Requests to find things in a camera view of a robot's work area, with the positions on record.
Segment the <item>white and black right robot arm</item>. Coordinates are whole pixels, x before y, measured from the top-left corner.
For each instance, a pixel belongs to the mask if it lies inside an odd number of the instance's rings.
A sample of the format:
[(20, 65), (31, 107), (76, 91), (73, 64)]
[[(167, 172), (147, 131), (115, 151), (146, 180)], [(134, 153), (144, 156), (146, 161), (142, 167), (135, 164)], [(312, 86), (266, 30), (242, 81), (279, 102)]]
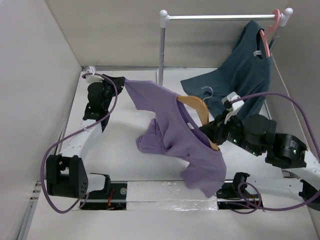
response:
[(320, 199), (314, 198), (320, 190), (320, 164), (307, 146), (291, 134), (277, 133), (277, 123), (260, 114), (245, 120), (227, 114), (218, 115), (214, 121), (200, 130), (217, 145), (229, 141), (248, 153), (258, 157), (265, 155), (265, 162), (297, 176), (296, 179), (262, 179), (245, 172), (237, 172), (231, 191), (242, 197), (250, 190), (306, 201), (307, 206), (318, 211)]

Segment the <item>purple t shirt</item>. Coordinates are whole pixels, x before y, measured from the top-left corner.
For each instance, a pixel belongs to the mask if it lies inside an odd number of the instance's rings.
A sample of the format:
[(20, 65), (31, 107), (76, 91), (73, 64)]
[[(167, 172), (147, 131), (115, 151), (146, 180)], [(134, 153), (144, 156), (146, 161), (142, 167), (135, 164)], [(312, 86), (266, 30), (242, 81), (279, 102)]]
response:
[(188, 162), (180, 176), (189, 189), (200, 189), (211, 198), (225, 182), (227, 167), (220, 150), (213, 150), (207, 136), (177, 100), (178, 94), (150, 80), (124, 82), (137, 110), (155, 117), (136, 139), (145, 154), (165, 155)]

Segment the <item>wooden clothes hanger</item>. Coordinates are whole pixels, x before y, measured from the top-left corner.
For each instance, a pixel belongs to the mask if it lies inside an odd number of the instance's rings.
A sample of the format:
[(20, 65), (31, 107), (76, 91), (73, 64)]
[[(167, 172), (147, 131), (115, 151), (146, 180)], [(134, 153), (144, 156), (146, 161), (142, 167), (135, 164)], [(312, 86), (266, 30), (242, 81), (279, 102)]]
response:
[(205, 102), (197, 97), (197, 96), (183, 96), (183, 95), (177, 95), (176, 101), (180, 102), (184, 105), (187, 105), (194, 109), (197, 113), (197, 116), (202, 124), (202, 126), (209, 124), (209, 110)]

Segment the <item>dark teal t shirt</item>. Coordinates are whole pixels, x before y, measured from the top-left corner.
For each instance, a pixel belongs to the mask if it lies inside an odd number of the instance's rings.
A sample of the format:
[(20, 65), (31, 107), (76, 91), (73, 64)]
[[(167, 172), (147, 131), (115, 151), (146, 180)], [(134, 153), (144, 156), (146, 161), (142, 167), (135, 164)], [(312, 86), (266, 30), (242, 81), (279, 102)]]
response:
[(181, 81), (184, 92), (203, 99), (213, 117), (222, 114), (222, 99), (232, 92), (245, 97), (269, 90), (272, 58), (266, 56), (261, 30), (257, 22), (250, 21), (218, 69)]

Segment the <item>white and silver clothes rack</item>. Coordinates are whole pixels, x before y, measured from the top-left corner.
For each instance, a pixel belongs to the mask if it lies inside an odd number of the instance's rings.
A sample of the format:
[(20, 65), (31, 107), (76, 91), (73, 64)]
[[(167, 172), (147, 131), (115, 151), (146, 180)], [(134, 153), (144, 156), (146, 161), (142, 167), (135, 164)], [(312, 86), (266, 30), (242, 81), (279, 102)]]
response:
[(157, 83), (163, 85), (164, 80), (164, 58), (165, 58), (165, 36), (166, 27), (169, 22), (177, 21), (267, 21), (274, 20), (266, 31), (261, 31), (260, 36), (264, 44), (265, 53), (269, 57), (283, 28), (287, 25), (294, 10), (290, 7), (283, 12), (275, 9), (271, 14), (238, 14), (238, 15), (169, 15), (166, 10), (159, 12), (160, 41), (159, 41), (159, 66)]

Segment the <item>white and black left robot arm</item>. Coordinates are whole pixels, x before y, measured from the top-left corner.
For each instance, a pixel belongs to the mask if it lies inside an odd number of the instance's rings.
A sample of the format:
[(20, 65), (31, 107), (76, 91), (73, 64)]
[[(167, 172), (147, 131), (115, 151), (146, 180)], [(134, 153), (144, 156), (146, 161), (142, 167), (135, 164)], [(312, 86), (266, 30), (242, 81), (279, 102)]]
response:
[(92, 193), (107, 198), (112, 191), (109, 175), (86, 172), (84, 159), (94, 141), (107, 127), (110, 113), (124, 88), (125, 78), (86, 73), (84, 78), (96, 78), (87, 88), (87, 99), (81, 122), (81, 132), (57, 155), (46, 159), (47, 193), (50, 196), (82, 199)]

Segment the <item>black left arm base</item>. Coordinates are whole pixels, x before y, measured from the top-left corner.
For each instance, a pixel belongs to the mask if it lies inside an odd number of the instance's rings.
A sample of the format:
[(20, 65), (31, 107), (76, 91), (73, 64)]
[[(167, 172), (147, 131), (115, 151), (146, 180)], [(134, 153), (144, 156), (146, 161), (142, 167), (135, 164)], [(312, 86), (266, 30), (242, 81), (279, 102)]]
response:
[(105, 183), (101, 190), (94, 190), (89, 193), (88, 199), (81, 200), (81, 210), (107, 210), (122, 211), (127, 209), (127, 181), (112, 181), (108, 174), (93, 174), (104, 176)]

